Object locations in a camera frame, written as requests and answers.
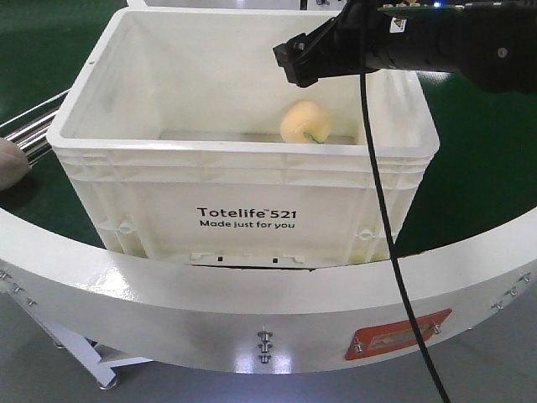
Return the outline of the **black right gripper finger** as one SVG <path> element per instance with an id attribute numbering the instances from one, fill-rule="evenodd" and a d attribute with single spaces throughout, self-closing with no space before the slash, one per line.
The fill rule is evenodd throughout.
<path id="1" fill-rule="evenodd" d="M 298 34 L 273 48 L 287 82 L 308 87 L 321 78 L 345 76 L 348 69 L 335 45 L 336 20 L 330 18 L 309 34 Z"/>

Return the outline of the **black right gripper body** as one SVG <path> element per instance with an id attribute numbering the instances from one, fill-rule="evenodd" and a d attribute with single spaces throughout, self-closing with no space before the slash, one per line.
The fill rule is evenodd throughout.
<path id="1" fill-rule="evenodd" d="M 378 11 L 380 1 L 348 1 L 333 32 L 333 76 L 353 76 L 380 69 L 401 70 L 396 47 L 403 39 L 403 19 Z"/>

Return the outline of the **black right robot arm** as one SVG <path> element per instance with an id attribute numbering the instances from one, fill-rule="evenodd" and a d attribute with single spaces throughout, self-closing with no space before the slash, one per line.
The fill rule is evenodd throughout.
<path id="1" fill-rule="evenodd" d="M 381 69 L 460 73 L 485 92 L 536 92 L 534 1 L 349 1 L 274 47 L 288 82 Z"/>

